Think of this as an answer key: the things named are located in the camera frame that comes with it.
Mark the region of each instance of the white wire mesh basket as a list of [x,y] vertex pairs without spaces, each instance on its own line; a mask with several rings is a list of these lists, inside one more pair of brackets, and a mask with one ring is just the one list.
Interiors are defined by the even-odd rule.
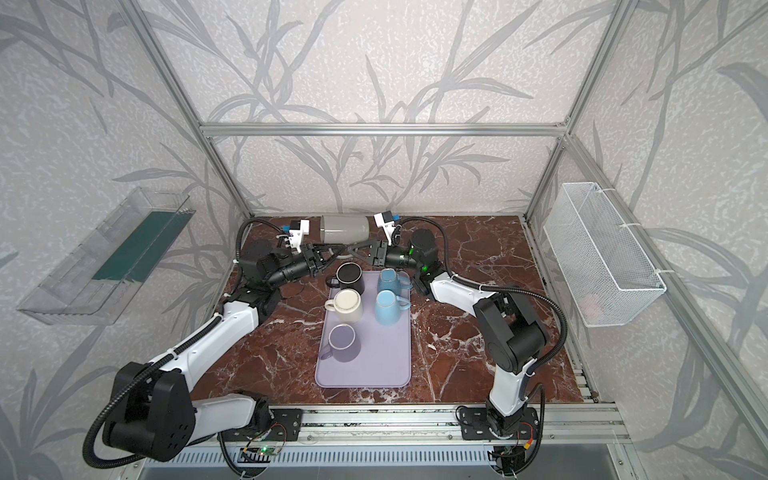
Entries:
[[544,231],[586,326],[626,325],[667,291],[594,182],[562,184]]

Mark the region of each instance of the wallpaper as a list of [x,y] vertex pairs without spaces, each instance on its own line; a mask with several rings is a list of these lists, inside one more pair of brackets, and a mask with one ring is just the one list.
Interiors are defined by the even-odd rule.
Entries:
[[[114,372],[202,323],[240,222],[111,2],[0,5],[0,477],[103,479],[81,443]],[[135,187],[192,216],[111,326],[47,326],[19,301]],[[119,452],[105,452],[116,458]]]
[[203,121],[563,121],[614,0],[141,0]]
[[576,131],[768,395],[766,51],[765,0],[635,12]]
[[550,137],[221,137],[253,211],[525,211]]
[[590,385],[601,401],[618,404],[648,478],[768,478],[768,458],[663,296],[626,326],[582,323],[543,229],[559,186],[578,181],[586,179],[564,154],[531,226]]

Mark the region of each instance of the marble surface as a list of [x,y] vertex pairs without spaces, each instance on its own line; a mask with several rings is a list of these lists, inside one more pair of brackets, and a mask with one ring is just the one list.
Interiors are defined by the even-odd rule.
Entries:
[[[543,293],[520,220],[517,217],[435,217],[450,239],[451,268],[477,281],[516,283]],[[289,218],[276,218],[279,225]],[[319,242],[319,219],[311,219],[309,241]],[[403,244],[422,222],[403,229]],[[371,222],[371,231],[377,229]],[[245,243],[273,237],[274,230],[255,227]],[[435,232],[442,255],[442,239]],[[315,366],[323,331],[325,285],[332,266],[316,279],[283,287],[286,297],[268,323],[242,338],[216,361],[197,383],[193,399],[205,399],[237,390],[266,394],[275,404],[286,403],[465,403],[484,402],[493,386],[494,364],[474,317],[458,308],[412,295],[412,376],[401,389],[324,389],[315,383]],[[550,330],[558,331],[551,312],[535,303]],[[565,351],[542,366],[531,382],[545,385],[548,402],[581,402]]]

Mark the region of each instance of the light blue mug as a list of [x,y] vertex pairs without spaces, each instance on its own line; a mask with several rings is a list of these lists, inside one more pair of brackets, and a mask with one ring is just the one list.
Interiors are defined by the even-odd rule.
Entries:
[[411,279],[401,277],[391,268],[385,268],[379,273],[377,292],[391,290],[395,295],[402,295],[402,289],[411,289]]
[[400,295],[395,295],[391,290],[382,290],[376,295],[373,312],[377,322],[382,325],[394,325],[400,320],[400,313],[410,306],[411,303]]

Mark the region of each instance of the black mug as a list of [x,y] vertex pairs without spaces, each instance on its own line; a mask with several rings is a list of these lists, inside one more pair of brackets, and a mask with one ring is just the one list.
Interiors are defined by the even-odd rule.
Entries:
[[326,285],[341,290],[351,288],[360,295],[366,291],[366,283],[362,279],[362,268],[353,262],[344,263],[336,273],[329,275],[326,278]]

